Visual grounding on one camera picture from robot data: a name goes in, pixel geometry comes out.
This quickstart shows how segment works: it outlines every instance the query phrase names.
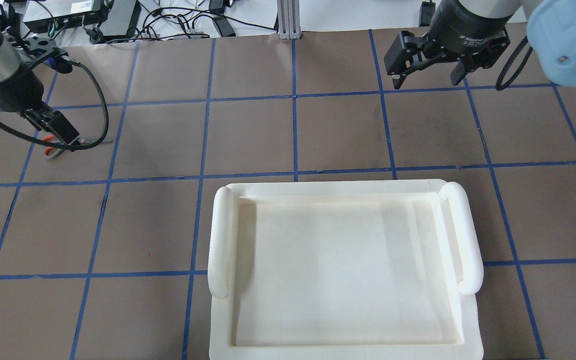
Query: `white surface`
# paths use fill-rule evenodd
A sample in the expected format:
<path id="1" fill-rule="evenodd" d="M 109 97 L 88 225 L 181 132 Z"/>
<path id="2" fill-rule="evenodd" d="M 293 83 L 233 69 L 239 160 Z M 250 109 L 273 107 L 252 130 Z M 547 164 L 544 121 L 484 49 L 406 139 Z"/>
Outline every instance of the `white surface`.
<path id="1" fill-rule="evenodd" d="M 162 6 L 195 7 L 196 0 L 160 0 Z M 200 9 L 207 9 L 206 0 Z M 299 16 L 304 32 L 339 32 L 381 28 L 413 28 L 419 25 L 421 0 L 300 0 Z M 147 11 L 142 9 L 137 22 L 141 29 Z M 238 0 L 226 9 L 226 15 L 249 23 L 273 27 L 277 16 L 276 0 Z M 520 9 L 510 19 L 511 23 L 526 21 Z M 197 20 L 197 30 L 211 37 L 218 37 L 214 25 L 208 18 Z M 272 34 L 266 29 L 230 21 L 237 36 Z M 162 36 L 178 34 L 181 29 L 164 20 L 156 23 L 155 29 Z M 89 38 L 81 28 L 66 29 L 57 38 L 60 46 L 89 45 Z"/>
<path id="2" fill-rule="evenodd" d="M 211 360 L 481 360 L 468 209 L 443 180 L 222 187 Z"/>

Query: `sticker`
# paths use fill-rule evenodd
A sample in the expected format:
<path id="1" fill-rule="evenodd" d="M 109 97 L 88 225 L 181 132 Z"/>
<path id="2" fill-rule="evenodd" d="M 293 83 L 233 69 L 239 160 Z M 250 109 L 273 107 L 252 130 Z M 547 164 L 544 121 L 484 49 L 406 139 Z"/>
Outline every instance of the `sticker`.
<path id="1" fill-rule="evenodd" d="M 89 11 L 92 11 L 92 0 L 73 2 L 72 5 L 70 5 L 71 14 L 78 14 Z"/>

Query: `bin handle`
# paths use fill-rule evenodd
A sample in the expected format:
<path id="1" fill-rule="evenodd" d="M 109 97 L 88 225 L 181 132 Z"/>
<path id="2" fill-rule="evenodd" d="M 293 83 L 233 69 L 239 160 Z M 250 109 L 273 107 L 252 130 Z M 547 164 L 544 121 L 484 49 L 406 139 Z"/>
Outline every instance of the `bin handle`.
<path id="1" fill-rule="evenodd" d="M 208 288 L 217 299 L 228 296 L 235 196 L 224 186 L 214 196 L 210 249 L 208 252 Z"/>
<path id="2" fill-rule="evenodd" d="M 439 198 L 448 200 L 457 236 L 463 273 L 457 289 L 464 296 L 474 295 L 482 288 L 484 264 L 466 191 L 457 182 L 448 182 L 439 189 Z"/>

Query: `white floor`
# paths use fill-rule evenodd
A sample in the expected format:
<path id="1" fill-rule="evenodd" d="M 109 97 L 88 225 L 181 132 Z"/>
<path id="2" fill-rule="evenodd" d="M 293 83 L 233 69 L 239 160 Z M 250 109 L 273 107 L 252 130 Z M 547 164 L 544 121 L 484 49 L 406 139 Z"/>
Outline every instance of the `white floor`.
<path id="1" fill-rule="evenodd" d="M 194 8 L 201 0 L 159 0 L 162 6 Z M 301 29 L 307 32 L 338 32 L 343 30 L 364 30 L 380 28 L 409 28 L 419 25 L 419 7 L 422 0 L 300 0 Z M 207 9 L 210 0 L 205 0 L 199 9 Z M 178 14 L 183 10 L 171 10 Z M 147 12 L 142 10 L 137 27 L 141 28 Z M 228 7 L 226 15 L 246 21 L 273 27 L 277 16 L 276 0 L 237 0 Z M 526 21 L 523 10 L 510 19 L 511 23 Z M 271 34 L 272 31 L 230 21 L 237 36 Z M 160 20 L 154 28 L 161 36 L 178 34 L 178 25 Z M 208 18 L 197 20 L 197 31 L 211 37 L 219 34 Z M 88 36 L 82 28 L 66 29 L 57 38 L 60 46 L 89 44 Z"/>

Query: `metal post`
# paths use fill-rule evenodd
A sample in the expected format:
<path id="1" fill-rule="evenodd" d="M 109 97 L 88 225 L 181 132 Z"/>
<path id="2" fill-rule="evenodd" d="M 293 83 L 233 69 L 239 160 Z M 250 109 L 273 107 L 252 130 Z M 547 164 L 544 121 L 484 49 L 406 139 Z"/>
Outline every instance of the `metal post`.
<path id="1" fill-rule="evenodd" d="M 300 39 L 299 0 L 277 0 L 279 39 Z"/>

